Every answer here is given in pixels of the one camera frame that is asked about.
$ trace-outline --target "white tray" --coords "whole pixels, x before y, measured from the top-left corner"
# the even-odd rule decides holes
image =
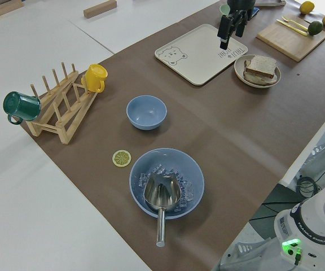
[[[155,57],[190,83],[200,86],[220,73],[248,48],[233,38],[220,49],[218,29],[203,24],[155,51]]]

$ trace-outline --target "brown tablecloth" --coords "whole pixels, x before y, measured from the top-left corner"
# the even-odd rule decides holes
[[[282,79],[270,89],[244,84],[232,65],[193,86],[154,57],[157,48],[202,24],[218,28],[222,3],[103,61],[109,74],[105,91],[69,145],[48,132],[33,137],[154,271],[212,269],[325,121],[325,41],[297,63],[255,38],[282,13],[297,13],[289,3],[262,9],[237,38],[249,54],[278,61]],[[168,108],[166,120],[152,131],[138,130],[126,117],[127,103],[144,94]],[[197,208],[166,222],[164,248],[155,246],[156,219],[136,205],[129,190],[134,162],[160,147],[189,154],[205,177]],[[125,168],[111,161],[120,149],[132,155]]]

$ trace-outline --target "green mug handle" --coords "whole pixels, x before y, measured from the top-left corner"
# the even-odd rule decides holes
[[[14,121],[12,121],[12,116],[11,116],[11,115],[7,115],[7,119],[8,119],[8,121],[9,121],[10,123],[15,124],[15,125],[19,125],[19,124],[21,124],[22,121],[23,121],[23,119],[20,118],[18,121],[14,122]]]

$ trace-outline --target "small blue bowl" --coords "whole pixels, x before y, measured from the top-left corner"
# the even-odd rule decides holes
[[[170,170],[173,168],[179,175],[178,180],[190,182],[190,189],[193,192],[192,199],[185,202],[185,206],[179,210],[173,210],[166,213],[166,219],[175,219],[182,217],[200,203],[204,193],[204,176],[197,162],[186,153],[173,148],[157,148],[143,154],[133,165],[130,178],[130,192],[137,205],[148,215],[157,217],[157,213],[152,211],[145,202],[144,186],[140,183],[142,175],[149,174],[156,168],[165,168]],[[185,191],[182,191],[182,199],[185,197]]]
[[[159,127],[167,112],[164,102],[150,95],[135,97],[126,107],[126,114],[130,122],[141,130],[152,130]]]

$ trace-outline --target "lemon slice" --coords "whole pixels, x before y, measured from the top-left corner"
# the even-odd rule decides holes
[[[117,167],[123,168],[130,164],[131,162],[131,154],[128,151],[120,150],[116,151],[112,155],[113,164]]]

